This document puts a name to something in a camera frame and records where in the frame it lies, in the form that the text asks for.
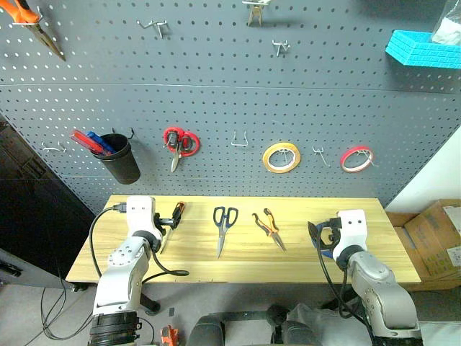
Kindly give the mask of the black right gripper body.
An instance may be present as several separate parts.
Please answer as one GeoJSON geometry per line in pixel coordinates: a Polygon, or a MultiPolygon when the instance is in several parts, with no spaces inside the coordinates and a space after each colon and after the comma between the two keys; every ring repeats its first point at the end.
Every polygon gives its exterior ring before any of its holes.
{"type": "Polygon", "coordinates": [[[341,238],[340,229],[342,227],[341,219],[339,217],[330,218],[328,221],[322,223],[321,229],[327,228],[331,230],[331,234],[328,235],[330,241],[329,244],[326,244],[324,241],[321,241],[321,252],[322,253],[332,253],[336,245],[339,243],[341,238]]]}

